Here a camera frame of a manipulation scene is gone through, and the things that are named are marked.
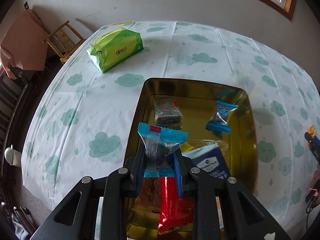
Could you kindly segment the person's hand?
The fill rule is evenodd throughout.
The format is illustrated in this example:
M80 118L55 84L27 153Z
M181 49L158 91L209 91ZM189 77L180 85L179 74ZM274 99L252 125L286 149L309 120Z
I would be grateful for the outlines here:
M319 170L313 173L312 180L309 184L309 189L315 189L319 191Z

